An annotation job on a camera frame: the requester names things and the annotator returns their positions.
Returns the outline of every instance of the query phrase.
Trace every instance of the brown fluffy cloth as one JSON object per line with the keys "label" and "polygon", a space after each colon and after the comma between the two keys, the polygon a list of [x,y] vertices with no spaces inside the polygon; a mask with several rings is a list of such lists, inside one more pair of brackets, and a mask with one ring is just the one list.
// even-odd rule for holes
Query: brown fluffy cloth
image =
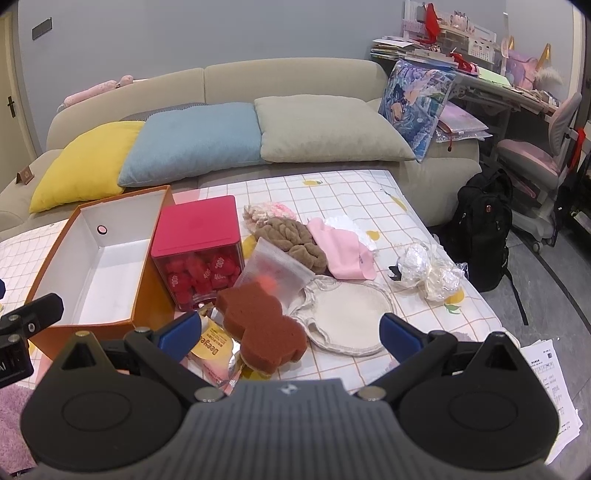
{"label": "brown fluffy cloth", "polygon": [[317,275],[326,271],[326,255],[316,245],[305,225],[289,218],[269,218],[267,224],[254,233],[295,258]]}

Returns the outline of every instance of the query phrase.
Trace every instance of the blue pillow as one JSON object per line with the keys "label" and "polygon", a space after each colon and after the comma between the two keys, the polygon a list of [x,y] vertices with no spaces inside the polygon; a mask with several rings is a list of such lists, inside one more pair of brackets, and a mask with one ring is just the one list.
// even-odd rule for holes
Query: blue pillow
{"label": "blue pillow", "polygon": [[212,170],[265,163],[251,103],[222,103],[148,118],[129,151],[118,184],[147,187]]}
{"label": "blue pillow", "polygon": [[455,77],[404,60],[390,74],[378,112],[408,142],[418,162],[427,153]]}

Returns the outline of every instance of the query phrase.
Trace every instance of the wall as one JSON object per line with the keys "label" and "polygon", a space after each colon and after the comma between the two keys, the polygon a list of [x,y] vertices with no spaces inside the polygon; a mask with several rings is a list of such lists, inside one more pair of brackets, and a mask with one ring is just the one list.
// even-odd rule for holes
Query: wall
{"label": "wall", "polygon": [[[504,2],[440,0],[502,28]],[[124,74],[269,57],[367,58],[371,41],[400,33],[402,0],[20,0],[22,68],[41,145],[63,99]],[[31,29],[52,17],[34,42]]]}
{"label": "wall", "polygon": [[516,51],[539,58],[551,44],[552,66],[564,79],[552,93],[565,100],[573,67],[573,6],[568,0],[506,0],[506,8]]}

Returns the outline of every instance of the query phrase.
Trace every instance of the blue gripper pad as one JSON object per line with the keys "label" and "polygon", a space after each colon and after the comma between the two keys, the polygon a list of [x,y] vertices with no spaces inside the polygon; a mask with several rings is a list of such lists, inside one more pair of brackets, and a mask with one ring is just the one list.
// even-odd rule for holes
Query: blue gripper pad
{"label": "blue gripper pad", "polygon": [[197,312],[183,315],[157,333],[158,348],[180,362],[201,337],[201,318]]}
{"label": "blue gripper pad", "polygon": [[393,313],[379,321],[379,340],[392,356],[402,363],[422,350],[427,335]]}

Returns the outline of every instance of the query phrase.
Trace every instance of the pink fluffy cloth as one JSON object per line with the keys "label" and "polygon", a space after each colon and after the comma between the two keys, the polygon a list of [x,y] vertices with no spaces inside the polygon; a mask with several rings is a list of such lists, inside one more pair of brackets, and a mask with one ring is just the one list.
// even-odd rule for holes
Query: pink fluffy cloth
{"label": "pink fluffy cloth", "polygon": [[20,385],[0,390],[0,466],[8,473],[36,465],[20,429],[21,413],[32,392]]}

